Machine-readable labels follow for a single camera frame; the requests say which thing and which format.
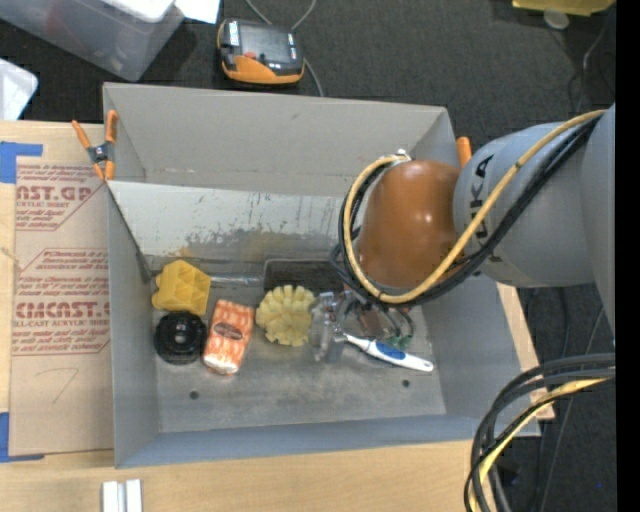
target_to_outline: yellow object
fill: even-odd
[[[590,16],[594,12],[604,11],[615,3],[615,0],[513,0],[512,5],[520,9],[544,11],[555,9],[565,14]]]
[[[189,311],[202,316],[207,310],[211,278],[186,261],[165,265],[156,277],[158,291],[151,296],[156,309]]]
[[[301,347],[309,340],[311,313],[315,297],[303,286],[277,286],[267,292],[256,310],[256,324],[272,343]]]

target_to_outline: blue tape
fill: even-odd
[[[42,457],[42,455],[9,457],[9,413],[0,412],[0,464],[3,462],[18,462],[21,460],[38,460]]]
[[[0,142],[0,183],[16,183],[18,156],[42,156],[42,144]]]

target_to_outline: electronic device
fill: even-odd
[[[218,28],[216,45],[222,71],[239,83],[291,85],[304,74],[300,42],[285,27],[227,18]]]
[[[172,311],[160,319],[153,344],[167,363],[189,364],[202,354],[207,327],[200,317],[189,311]]]

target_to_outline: toothbrush handle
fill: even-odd
[[[430,361],[412,354],[407,354],[402,350],[390,347],[389,345],[385,345],[379,341],[372,341],[364,351],[373,357],[404,368],[419,370],[422,372],[430,372],[433,370],[433,363]]]

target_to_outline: orange device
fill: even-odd
[[[220,24],[216,44],[224,74],[237,82],[288,85],[304,74],[302,48],[293,30],[228,18]]]

